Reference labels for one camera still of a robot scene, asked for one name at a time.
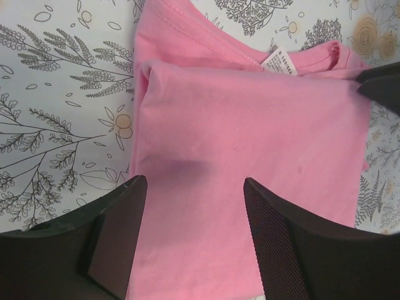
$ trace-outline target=clothing label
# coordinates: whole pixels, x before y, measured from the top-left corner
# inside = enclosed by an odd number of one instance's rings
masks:
[[[298,74],[289,54],[282,46],[277,48],[261,65],[264,69],[274,73],[282,73],[292,76]]]

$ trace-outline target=botanical print background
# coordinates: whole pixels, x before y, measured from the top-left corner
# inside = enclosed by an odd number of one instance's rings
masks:
[[[338,39],[373,66],[400,61],[398,0],[188,1],[261,51]],[[29,229],[128,178],[143,6],[0,0],[0,231]],[[389,234],[400,226],[400,120],[373,104],[370,127],[356,227]]]

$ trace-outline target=pink t-shirt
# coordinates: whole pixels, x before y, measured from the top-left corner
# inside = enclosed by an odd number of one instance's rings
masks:
[[[132,174],[149,188],[128,299],[246,299],[263,293],[246,177],[353,226],[369,101],[367,66],[337,41],[290,54],[298,76],[189,0],[147,0],[135,42]]]

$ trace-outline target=flower illustration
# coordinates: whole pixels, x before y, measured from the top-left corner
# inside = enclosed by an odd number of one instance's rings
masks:
[[[110,127],[109,133],[114,131],[116,141],[118,143],[119,148],[122,151],[125,151],[125,147],[123,144],[123,139],[130,139],[132,137],[132,121],[131,117],[128,116],[127,114],[121,113],[121,111],[124,109],[125,105],[121,105],[117,109],[117,115],[115,116],[114,113],[107,107],[104,109],[106,110],[107,116],[110,121],[108,120],[103,120],[99,119],[100,123]]]
[[[396,18],[400,19],[400,1],[398,1],[394,7],[394,15]]]
[[[382,135],[381,130],[378,129],[377,131],[372,133],[372,138],[374,139],[374,141],[376,141],[377,139],[379,139],[379,137]]]
[[[132,136],[131,117],[127,114],[120,114],[115,119],[115,125],[118,127],[118,135],[121,139],[129,139]]]
[[[385,195],[386,196],[392,195],[395,187],[396,187],[396,183],[389,180],[388,184],[386,185]]]
[[[292,34],[296,33],[298,30],[298,25],[295,22],[289,23],[289,18],[286,16],[287,26],[283,26],[279,31],[287,31],[289,38],[292,38]]]
[[[362,19],[354,31],[353,49],[363,58],[370,58],[378,42],[378,25],[371,17]]]
[[[398,49],[398,37],[392,32],[387,32],[378,42],[379,56],[387,61],[395,55]]]

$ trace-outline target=white patterned surface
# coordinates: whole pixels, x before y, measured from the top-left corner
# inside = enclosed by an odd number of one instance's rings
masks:
[[[377,66],[400,60],[397,0],[191,0],[262,51],[339,39]],[[133,36],[144,0],[0,0],[0,231],[30,228],[128,177]],[[356,226],[400,225],[400,121],[371,109]]]

